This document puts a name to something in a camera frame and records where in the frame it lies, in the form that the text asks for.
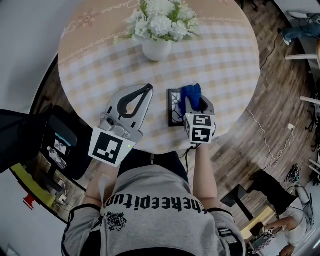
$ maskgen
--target desk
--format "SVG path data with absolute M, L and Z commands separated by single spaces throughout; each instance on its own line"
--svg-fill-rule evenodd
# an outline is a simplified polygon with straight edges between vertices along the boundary
M 274 210 L 272 210 L 269 206 L 267 206 L 257 217 L 250 221 L 250 223 L 241 230 L 241 234 L 243 235 L 243 239 L 247 240 L 252 237 L 250 230 L 261 222 L 263 225 L 268 224 L 268 222 L 275 215 Z
M 190 147 L 183 127 L 168 127 L 167 89 L 199 83 L 214 105 L 216 133 L 227 133 L 245 111 L 260 76 L 254 31 L 233 0 L 186 0 L 200 19 L 192 41 L 174 43 L 168 59 L 152 62 L 124 35 L 124 19 L 138 0 L 82 1 L 62 34 L 58 65 L 61 84 L 77 114 L 98 126 L 111 96 L 135 84 L 152 84 L 154 95 L 135 146 L 153 154 Z

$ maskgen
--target electrical outlet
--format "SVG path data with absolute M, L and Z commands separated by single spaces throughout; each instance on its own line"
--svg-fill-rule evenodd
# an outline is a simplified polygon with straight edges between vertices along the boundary
M 288 129 L 289 129 L 290 131 L 293 131 L 294 128 L 295 128 L 295 127 L 294 127 L 293 124 L 291 124 L 291 123 L 288 124 Z

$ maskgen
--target person's leg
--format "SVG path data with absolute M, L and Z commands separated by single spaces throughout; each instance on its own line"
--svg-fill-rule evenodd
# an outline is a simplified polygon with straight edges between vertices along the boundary
M 248 189 L 248 193 L 252 190 L 262 192 L 279 215 L 283 214 L 296 199 L 296 197 L 290 195 L 275 178 L 263 170 L 256 172 L 252 176 L 252 179 L 254 182 Z
M 151 165 L 151 154 L 132 149 L 120 165 L 118 177 L 126 171 Z
M 292 39 L 296 38 L 318 37 L 320 35 L 320 25 L 318 23 L 310 23 L 302 27 L 284 28 L 281 30 L 281 34 L 287 42 L 291 42 Z
M 189 183 L 187 172 L 181 163 L 177 152 L 173 151 L 166 154 L 156 154 L 154 155 L 153 164 L 166 168 Z

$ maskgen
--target flower vase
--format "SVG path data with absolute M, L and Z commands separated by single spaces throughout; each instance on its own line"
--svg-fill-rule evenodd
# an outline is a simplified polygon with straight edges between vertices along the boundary
M 162 39 L 146 40 L 142 43 L 142 51 L 144 56 L 154 62 L 165 60 L 170 54 L 172 49 L 171 41 L 165 41 Z

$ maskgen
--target graphic print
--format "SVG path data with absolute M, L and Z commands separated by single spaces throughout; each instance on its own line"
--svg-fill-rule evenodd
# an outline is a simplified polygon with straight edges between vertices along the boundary
M 124 228 L 127 223 L 126 218 L 124 218 L 124 213 L 113 213 L 113 212 L 108 212 L 106 214 L 106 222 L 109 226 L 110 231 L 120 231 L 122 228 Z
M 81 27 L 86 27 L 86 24 L 88 24 L 89 27 L 92 27 L 92 22 L 95 21 L 95 17 L 98 16 L 99 13 L 95 13 L 95 11 L 92 11 L 92 9 L 89 10 L 88 13 L 84 12 L 83 15 L 78 17 L 78 22 L 80 23 L 78 25 L 78 29 Z

